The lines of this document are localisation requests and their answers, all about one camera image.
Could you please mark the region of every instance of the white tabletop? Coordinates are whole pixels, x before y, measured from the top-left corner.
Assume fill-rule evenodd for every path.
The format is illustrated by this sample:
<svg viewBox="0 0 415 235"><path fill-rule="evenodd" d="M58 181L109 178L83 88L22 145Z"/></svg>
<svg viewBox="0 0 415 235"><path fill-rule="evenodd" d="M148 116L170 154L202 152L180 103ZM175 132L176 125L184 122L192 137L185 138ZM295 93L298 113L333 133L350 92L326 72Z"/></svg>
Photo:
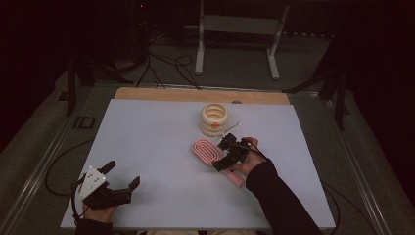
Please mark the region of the white tabletop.
<svg viewBox="0 0 415 235"><path fill-rule="evenodd" d="M140 186L132 203L118 207L114 227L134 229L267 229L256 197L235 187L191 150L207 138L200 131L206 103L111 100L84 169L114 160L107 174L111 189ZM258 148L277 167L319 227L334 227L326 197L293 106L225 104L229 123L241 125L238 138L259 140ZM209 139L214 144L219 142ZM81 204L77 202L78 212ZM64 228L74 228L70 205Z"/></svg>

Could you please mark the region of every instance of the black sleeve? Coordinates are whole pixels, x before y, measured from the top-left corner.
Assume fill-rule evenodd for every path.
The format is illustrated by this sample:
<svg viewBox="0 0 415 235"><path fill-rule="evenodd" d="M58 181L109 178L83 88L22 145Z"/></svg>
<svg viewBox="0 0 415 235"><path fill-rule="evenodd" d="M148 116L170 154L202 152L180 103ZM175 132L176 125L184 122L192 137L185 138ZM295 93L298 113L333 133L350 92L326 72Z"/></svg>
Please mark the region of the black sleeve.
<svg viewBox="0 0 415 235"><path fill-rule="evenodd" d="M322 234L272 163L262 163L251 170L246 185L259 199L274 234Z"/></svg>
<svg viewBox="0 0 415 235"><path fill-rule="evenodd" d="M76 225L76 235L113 235L113 224L91 219L81 219Z"/></svg>

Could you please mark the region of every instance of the dark background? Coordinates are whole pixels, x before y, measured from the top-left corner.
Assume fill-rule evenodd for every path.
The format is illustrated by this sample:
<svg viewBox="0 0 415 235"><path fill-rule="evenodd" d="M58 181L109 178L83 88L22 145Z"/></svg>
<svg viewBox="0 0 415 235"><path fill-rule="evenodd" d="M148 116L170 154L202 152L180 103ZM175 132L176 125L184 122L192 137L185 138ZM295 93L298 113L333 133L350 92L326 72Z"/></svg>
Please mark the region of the dark background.
<svg viewBox="0 0 415 235"><path fill-rule="evenodd" d="M99 1L99 6L97 2L1 2L0 151L53 91L55 80L66 70L69 48L75 45L104 63L111 60L113 42L126 35L133 20L139 21L126 13L130 1ZM230 2L207 1L206 11L272 18L278 7L275 1L253 5L244 0L230 8ZM198 25L199 1L144 3L149 23L172 37L181 39L184 25ZM347 88L415 204L415 3L296 1L284 30L289 35L335 35L316 73L349 67ZM102 34L106 40L99 40ZM125 56L122 48L117 50Z"/></svg>

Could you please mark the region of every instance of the pink object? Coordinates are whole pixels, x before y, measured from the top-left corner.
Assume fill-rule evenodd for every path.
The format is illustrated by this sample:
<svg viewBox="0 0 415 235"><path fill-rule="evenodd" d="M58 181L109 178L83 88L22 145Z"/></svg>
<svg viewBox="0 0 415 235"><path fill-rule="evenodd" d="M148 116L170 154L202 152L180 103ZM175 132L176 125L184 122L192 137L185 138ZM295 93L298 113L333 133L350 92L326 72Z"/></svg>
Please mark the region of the pink object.
<svg viewBox="0 0 415 235"><path fill-rule="evenodd" d="M201 139L196 141L192 146L193 153L204 161L205 164L211 166L211 162L218 161L222 158L221 150L214 146L210 141ZM229 169L222 170L222 172L232 181L238 188L244 185L245 180L237 174L231 172Z"/></svg>

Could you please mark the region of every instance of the hand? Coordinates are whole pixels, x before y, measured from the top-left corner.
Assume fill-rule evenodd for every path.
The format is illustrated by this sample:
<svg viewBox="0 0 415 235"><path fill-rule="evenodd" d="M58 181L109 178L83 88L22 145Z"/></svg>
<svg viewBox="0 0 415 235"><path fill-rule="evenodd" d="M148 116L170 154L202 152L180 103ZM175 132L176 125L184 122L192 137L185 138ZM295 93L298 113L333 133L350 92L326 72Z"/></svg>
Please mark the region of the hand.
<svg viewBox="0 0 415 235"><path fill-rule="evenodd" d="M251 143L251 149L257 150L256 148L258 146L257 139L251 138L251 137L246 137L244 139ZM243 173L245 176L248 176L248 174L251 172L253 168L255 168L257 165L263 162L265 162L265 159L262 156L260 156L256 152L249 151L247 154L247 158L245 159L243 163L233 164L232 166L229 167L229 169L238 170L241 173Z"/></svg>
<svg viewBox="0 0 415 235"><path fill-rule="evenodd" d="M116 207L110 207L102 210L92 210L83 204L83 218L92 219L103 223L111 223Z"/></svg>

